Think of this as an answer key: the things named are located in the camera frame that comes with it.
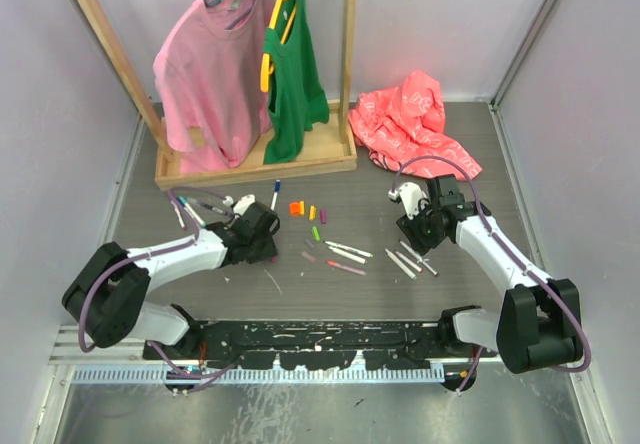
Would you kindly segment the green capped marker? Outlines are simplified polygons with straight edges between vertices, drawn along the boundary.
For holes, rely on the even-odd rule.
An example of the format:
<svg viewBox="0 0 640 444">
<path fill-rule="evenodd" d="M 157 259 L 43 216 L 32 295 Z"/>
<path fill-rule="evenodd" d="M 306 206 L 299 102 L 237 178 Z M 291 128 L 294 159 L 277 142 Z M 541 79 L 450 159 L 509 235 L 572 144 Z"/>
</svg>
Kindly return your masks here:
<svg viewBox="0 0 640 444">
<path fill-rule="evenodd" d="M 351 252 L 351 253 L 357 254 L 357 255 L 365 257 L 365 258 L 372 258 L 374 256 L 371 252 L 364 251 L 364 250 L 361 250 L 361 249 L 357 249 L 355 247 L 348 246 L 348 245 L 345 245 L 345 244 L 340 244 L 340 243 L 329 241 L 329 240 L 325 240 L 323 242 L 326 245 L 330 246 L 330 247 L 339 248 L 339 249 L 342 249 L 342 250 L 345 250 L 347 252 Z"/>
</svg>

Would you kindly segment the green marker cap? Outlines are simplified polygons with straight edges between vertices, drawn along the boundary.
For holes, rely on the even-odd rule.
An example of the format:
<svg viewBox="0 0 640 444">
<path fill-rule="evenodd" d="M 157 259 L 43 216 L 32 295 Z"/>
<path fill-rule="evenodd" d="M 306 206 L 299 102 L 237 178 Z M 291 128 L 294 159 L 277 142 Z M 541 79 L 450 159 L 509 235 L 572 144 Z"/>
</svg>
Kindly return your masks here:
<svg viewBox="0 0 640 444">
<path fill-rule="evenodd" d="M 321 241 L 321 237 L 320 237 L 320 233 L 319 233 L 318 228 L 316 226 L 312 226 L 311 232 L 312 232 L 314 240 L 316 242 L 320 242 Z"/>
</svg>

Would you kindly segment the pink pen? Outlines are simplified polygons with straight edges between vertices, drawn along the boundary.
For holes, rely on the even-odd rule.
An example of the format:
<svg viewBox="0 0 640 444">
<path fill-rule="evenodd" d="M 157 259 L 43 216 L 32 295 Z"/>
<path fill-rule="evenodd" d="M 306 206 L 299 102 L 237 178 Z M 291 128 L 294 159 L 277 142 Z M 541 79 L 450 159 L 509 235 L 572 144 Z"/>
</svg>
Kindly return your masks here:
<svg viewBox="0 0 640 444">
<path fill-rule="evenodd" d="M 352 274 L 355 274 L 355 275 L 359 275 L 359 276 L 365 276 L 366 275 L 366 271 L 364 271 L 364 270 L 357 269 L 357 268 L 354 268 L 354 267 L 351 267 L 351 266 L 348 266 L 348 265 L 345 265 L 345 264 L 342 264 L 342 263 L 339 263 L 339 262 L 336 262 L 336 261 L 327 260 L 326 264 L 329 265 L 332 268 L 339 269 L 339 270 L 342 270 L 342 271 L 345 271 L 345 272 L 349 272 L 349 273 L 352 273 Z"/>
</svg>

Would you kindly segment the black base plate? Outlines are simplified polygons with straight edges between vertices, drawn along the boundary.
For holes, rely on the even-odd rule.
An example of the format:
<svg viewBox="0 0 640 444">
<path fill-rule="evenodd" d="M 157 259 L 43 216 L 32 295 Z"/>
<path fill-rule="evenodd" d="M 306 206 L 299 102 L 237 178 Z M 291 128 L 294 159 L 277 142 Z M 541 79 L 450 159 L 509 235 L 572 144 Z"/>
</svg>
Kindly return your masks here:
<svg viewBox="0 0 640 444">
<path fill-rule="evenodd" d="M 473 346 L 446 347 L 438 325 L 418 321 L 217 321 L 201 322 L 188 347 L 161 349 L 173 360 L 201 359 L 216 367 L 247 370 L 344 370 L 358 356 L 365 369 L 428 369 L 438 359 L 464 361 Z"/>
</svg>

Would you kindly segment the pink t-shirt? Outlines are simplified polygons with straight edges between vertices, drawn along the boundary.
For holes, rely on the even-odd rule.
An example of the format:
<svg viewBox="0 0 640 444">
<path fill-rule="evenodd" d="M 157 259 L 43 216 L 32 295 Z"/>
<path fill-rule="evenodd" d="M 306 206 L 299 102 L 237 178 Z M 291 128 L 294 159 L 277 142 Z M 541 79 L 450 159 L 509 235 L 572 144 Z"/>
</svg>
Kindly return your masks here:
<svg viewBox="0 0 640 444">
<path fill-rule="evenodd" d="M 271 128 L 260 68 L 274 0 L 195 0 L 155 57 L 167 142 L 192 174 L 238 167 Z"/>
</svg>

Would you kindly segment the coral printed cloth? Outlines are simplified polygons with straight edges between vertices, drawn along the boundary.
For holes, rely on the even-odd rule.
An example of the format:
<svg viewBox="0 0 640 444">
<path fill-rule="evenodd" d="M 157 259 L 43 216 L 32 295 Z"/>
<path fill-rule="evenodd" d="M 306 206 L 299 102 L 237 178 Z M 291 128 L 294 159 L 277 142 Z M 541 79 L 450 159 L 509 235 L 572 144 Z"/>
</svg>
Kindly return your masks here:
<svg viewBox="0 0 640 444">
<path fill-rule="evenodd" d="M 397 87 L 359 95 L 348 121 L 359 146 L 377 166 L 421 178 L 476 178 L 482 167 L 445 133 L 439 81 L 416 70 Z"/>
</svg>

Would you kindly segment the green tank top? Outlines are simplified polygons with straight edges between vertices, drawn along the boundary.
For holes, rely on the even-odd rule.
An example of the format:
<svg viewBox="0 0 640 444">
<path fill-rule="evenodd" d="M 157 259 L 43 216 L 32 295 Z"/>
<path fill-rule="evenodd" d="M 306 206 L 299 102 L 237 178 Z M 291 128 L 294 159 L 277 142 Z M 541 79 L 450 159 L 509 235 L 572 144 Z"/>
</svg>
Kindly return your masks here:
<svg viewBox="0 0 640 444">
<path fill-rule="evenodd" d="M 284 3 L 282 12 L 296 11 L 285 42 L 281 31 L 267 29 L 263 51 L 269 55 L 274 72 L 270 76 L 267 110 L 274 130 L 266 146 L 267 165 L 290 162 L 300 154 L 305 134 L 316 123 L 326 123 L 329 107 L 320 84 L 306 0 Z"/>
</svg>

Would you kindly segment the dark purple pen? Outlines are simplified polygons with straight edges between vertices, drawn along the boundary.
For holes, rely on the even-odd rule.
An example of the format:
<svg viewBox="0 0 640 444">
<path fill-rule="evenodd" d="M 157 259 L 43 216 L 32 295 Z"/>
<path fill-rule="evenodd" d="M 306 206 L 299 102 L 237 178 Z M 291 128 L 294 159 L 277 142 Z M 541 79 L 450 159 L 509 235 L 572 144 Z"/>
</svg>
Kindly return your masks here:
<svg viewBox="0 0 640 444">
<path fill-rule="evenodd" d="M 230 211 L 224 210 L 224 209 L 222 209 L 220 207 L 217 207 L 217 206 L 213 206 L 211 204 L 208 204 L 208 203 L 203 202 L 201 200 L 198 200 L 196 198 L 187 197 L 186 200 L 191 205 L 196 205 L 196 206 L 198 206 L 200 208 L 206 209 L 206 210 L 208 210 L 210 212 L 213 212 L 213 213 L 216 213 L 218 215 L 224 215 L 224 216 L 227 216 L 227 217 L 231 217 L 232 216 L 232 213 Z"/>
</svg>

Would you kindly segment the red capped marker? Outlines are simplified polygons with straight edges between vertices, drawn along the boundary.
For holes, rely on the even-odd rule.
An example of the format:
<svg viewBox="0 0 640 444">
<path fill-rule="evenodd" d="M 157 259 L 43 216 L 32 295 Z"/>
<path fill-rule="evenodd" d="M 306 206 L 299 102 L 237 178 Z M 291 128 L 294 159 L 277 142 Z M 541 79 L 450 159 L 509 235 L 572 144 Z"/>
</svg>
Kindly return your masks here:
<svg viewBox="0 0 640 444">
<path fill-rule="evenodd" d="M 421 268 L 418 264 L 414 263 L 414 262 L 413 262 L 409 257 L 407 257 L 405 254 L 403 254 L 402 252 L 397 251 L 397 250 L 396 250 L 396 251 L 394 251 L 394 252 L 395 252 L 395 254 L 396 254 L 396 255 L 397 255 L 397 256 L 398 256 L 398 257 L 399 257 L 399 258 L 400 258 L 404 263 L 406 263 L 406 264 L 407 264 L 411 269 L 413 269 L 416 273 L 422 273 L 422 272 L 423 272 L 422 268 Z"/>
</svg>

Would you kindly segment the grey capped white marker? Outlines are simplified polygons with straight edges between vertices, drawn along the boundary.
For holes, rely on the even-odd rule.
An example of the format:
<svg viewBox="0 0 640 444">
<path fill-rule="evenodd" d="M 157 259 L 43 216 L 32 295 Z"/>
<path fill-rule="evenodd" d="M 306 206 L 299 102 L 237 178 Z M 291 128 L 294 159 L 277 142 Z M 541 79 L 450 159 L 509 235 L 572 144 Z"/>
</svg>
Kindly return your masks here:
<svg viewBox="0 0 640 444">
<path fill-rule="evenodd" d="M 366 263 L 366 259 L 364 257 L 361 257 L 359 255 L 353 254 L 347 250 L 335 247 L 335 246 L 330 246 L 329 250 L 337 255 L 340 255 L 346 259 L 352 260 L 354 262 L 357 262 L 359 264 L 365 264 Z"/>
</svg>

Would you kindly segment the brown marker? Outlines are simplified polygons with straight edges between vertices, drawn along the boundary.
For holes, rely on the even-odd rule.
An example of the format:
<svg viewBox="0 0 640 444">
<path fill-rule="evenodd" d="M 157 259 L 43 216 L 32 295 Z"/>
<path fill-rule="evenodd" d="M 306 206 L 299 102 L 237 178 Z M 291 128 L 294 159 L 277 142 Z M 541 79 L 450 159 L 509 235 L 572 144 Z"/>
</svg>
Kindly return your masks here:
<svg viewBox="0 0 640 444">
<path fill-rule="evenodd" d="M 404 242 L 403 240 L 400 240 L 399 244 L 416 260 L 417 264 L 422 265 L 434 277 L 439 276 L 439 272 L 428 262 L 427 258 L 421 256 L 417 251 L 415 251 L 408 243 Z"/>
</svg>

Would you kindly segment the clear pink pen cap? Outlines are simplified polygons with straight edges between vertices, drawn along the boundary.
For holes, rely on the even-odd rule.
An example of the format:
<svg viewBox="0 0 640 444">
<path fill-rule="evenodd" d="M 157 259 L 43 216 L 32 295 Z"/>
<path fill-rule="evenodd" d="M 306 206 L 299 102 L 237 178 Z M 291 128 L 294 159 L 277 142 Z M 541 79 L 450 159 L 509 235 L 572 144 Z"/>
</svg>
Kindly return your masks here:
<svg viewBox="0 0 640 444">
<path fill-rule="evenodd" d="M 310 253 L 308 253 L 306 251 L 301 252 L 301 256 L 303 258 L 305 258 L 306 260 L 308 260 L 309 262 L 312 262 L 312 263 L 317 262 L 316 257 L 314 257 L 313 255 L 311 255 Z"/>
</svg>

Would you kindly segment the wooden clothes rack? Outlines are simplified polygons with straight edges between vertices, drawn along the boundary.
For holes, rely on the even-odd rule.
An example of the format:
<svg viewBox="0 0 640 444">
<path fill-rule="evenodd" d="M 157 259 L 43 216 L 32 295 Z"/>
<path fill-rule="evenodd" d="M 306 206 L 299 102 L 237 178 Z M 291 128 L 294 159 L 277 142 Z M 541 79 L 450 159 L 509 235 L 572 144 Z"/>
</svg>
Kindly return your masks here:
<svg viewBox="0 0 640 444">
<path fill-rule="evenodd" d="M 328 102 L 329 122 L 317 124 L 305 139 L 305 146 L 292 162 L 262 163 L 269 136 L 263 135 L 243 163 L 230 170 L 186 174 L 180 171 L 181 155 L 167 144 L 164 121 L 144 90 L 125 49 L 99 0 L 76 0 L 124 85 L 142 121 L 157 144 L 154 181 L 162 190 L 177 186 L 212 187 L 246 182 L 293 178 L 352 171 L 357 167 L 357 151 L 347 113 L 350 104 L 351 70 L 356 0 L 344 0 L 340 98 Z"/>
</svg>

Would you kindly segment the orange highlighter cap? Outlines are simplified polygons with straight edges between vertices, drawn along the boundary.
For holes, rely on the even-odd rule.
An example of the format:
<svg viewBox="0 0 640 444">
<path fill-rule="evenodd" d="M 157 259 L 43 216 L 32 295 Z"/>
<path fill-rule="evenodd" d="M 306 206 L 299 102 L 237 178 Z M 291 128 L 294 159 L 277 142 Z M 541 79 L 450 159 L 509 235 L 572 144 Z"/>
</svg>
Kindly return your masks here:
<svg viewBox="0 0 640 444">
<path fill-rule="evenodd" d="M 291 216 L 301 216 L 299 211 L 299 201 L 294 201 L 289 204 L 289 214 Z"/>
</svg>

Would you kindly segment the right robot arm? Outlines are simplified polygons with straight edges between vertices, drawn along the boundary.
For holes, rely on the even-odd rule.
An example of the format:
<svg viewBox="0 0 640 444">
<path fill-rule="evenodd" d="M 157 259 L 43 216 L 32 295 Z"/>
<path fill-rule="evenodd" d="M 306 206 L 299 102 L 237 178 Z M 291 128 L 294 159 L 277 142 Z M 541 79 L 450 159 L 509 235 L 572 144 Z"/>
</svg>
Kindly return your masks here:
<svg viewBox="0 0 640 444">
<path fill-rule="evenodd" d="M 465 251 L 499 292 L 497 313 L 469 305 L 442 311 L 438 343 L 459 358 L 473 345 L 497 353 L 514 374 L 586 364 L 590 353 L 581 327 L 579 291 L 537 267 L 499 228 L 477 198 L 466 199 L 454 175 L 424 187 L 394 183 L 389 199 L 401 205 L 396 224 L 410 247 L 425 256 L 445 240 Z"/>
</svg>

